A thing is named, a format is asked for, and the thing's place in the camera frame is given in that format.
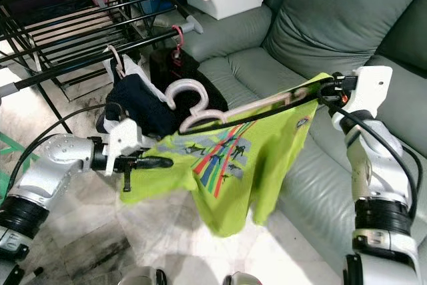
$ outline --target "black cable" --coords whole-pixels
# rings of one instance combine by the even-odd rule
[[[402,146],[402,148],[406,153],[410,154],[410,156],[412,157],[412,159],[416,163],[416,167],[418,168],[418,181],[416,182],[416,192],[418,193],[418,195],[420,195],[420,190],[421,190],[421,186],[422,186],[422,178],[424,175],[424,170],[422,168],[420,158],[418,158],[418,156],[412,150],[407,148],[406,146]]]
[[[321,88],[317,92],[318,99],[320,102],[322,102],[324,105],[328,106],[333,111],[336,111],[340,114],[342,114],[344,117],[347,117],[348,119],[352,120],[354,123],[359,125],[361,128],[363,128],[366,132],[368,132],[372,137],[374,137],[378,142],[383,145],[388,152],[393,156],[393,158],[398,162],[400,167],[403,169],[404,173],[406,174],[406,177],[409,181],[409,186],[411,189],[411,196],[412,196],[412,205],[409,209],[409,217],[412,222],[414,222],[415,215],[416,215],[416,208],[418,203],[418,194],[416,189],[416,184],[414,177],[412,176],[410,170],[408,169],[408,166],[404,163],[403,159],[399,156],[399,154],[386,142],[386,140],[378,135],[376,131],[374,131],[371,127],[366,125],[363,121],[352,115],[351,113],[348,113],[347,111],[343,110],[341,107],[338,107],[337,105],[334,105],[330,101],[326,100],[325,97],[322,95],[322,90],[326,87],[332,87],[334,84],[331,83],[325,83],[321,86]]]
[[[69,115],[66,115],[65,117],[61,118],[60,120],[58,120],[56,123],[54,123],[52,126],[50,126],[49,128],[47,128],[43,133],[41,133],[40,135],[37,136],[37,138],[35,138],[29,145],[27,148],[25,148],[25,150],[23,151],[23,153],[21,154],[21,157],[18,159],[18,162],[16,163],[15,167],[13,168],[12,174],[11,174],[11,178],[9,180],[9,184],[7,186],[7,192],[9,192],[9,190],[12,188],[13,184],[15,183],[16,180],[16,176],[18,174],[19,168],[21,167],[21,165],[23,164],[23,162],[25,161],[25,159],[31,154],[31,152],[40,144],[42,144],[43,142],[45,142],[48,138],[43,138],[44,135],[46,135],[47,133],[49,133],[53,128],[55,128],[56,126],[60,125],[61,123],[64,123],[65,120],[77,115],[78,113],[83,113],[84,111],[89,111],[89,110],[93,110],[93,109],[97,109],[97,108],[102,108],[105,107],[108,103],[102,103],[100,105],[94,105],[94,106],[90,106],[90,107],[86,107],[86,108],[82,108],[79,109],[77,111],[74,111],[73,113],[70,113]]]

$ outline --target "green mat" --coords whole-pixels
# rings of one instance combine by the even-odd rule
[[[10,154],[13,152],[23,152],[25,150],[25,147],[11,139],[9,136],[6,136],[4,133],[0,132],[0,141],[8,145],[8,147],[0,150],[0,156],[4,156],[6,154]],[[35,154],[31,154],[30,157],[28,157],[23,162],[23,171],[25,172],[31,163],[31,160],[37,160],[39,156]],[[10,176],[1,170],[0,168],[0,204],[3,202],[6,196],[7,191],[7,185],[9,184]]]

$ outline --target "backrest cushion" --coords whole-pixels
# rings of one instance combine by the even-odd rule
[[[427,0],[410,4],[378,52],[427,77]]]
[[[366,65],[393,69],[387,98],[378,108],[378,119],[427,158],[427,79],[380,55],[373,55]]]
[[[264,47],[303,75],[363,65],[412,0],[284,0]]]

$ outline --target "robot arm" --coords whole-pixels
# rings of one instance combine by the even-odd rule
[[[10,190],[0,207],[0,284],[16,285],[24,272],[15,263],[23,260],[39,227],[66,192],[76,173],[106,170],[125,173],[125,191],[130,190],[130,171],[134,168],[166,168],[173,165],[167,158],[141,154],[153,144],[131,119],[125,119],[110,135],[110,144],[100,137],[79,138],[59,134],[44,147],[39,158]]]
[[[361,67],[357,84],[343,109],[380,135],[401,156],[400,142],[374,117],[385,100],[392,70]],[[343,83],[345,77],[337,77]],[[336,91],[349,88],[336,86]],[[352,196],[356,220],[352,234],[354,255],[344,268],[345,285],[421,285],[416,242],[410,236],[412,205],[408,177],[396,158],[366,130],[340,113],[332,116],[335,128],[346,134],[347,157],[352,166]]]

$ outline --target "sofa armrest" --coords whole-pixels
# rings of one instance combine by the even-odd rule
[[[195,18],[202,25],[203,33],[186,33],[183,49],[202,62],[212,57],[259,47],[270,28],[272,11],[262,5],[221,20],[206,14]]]

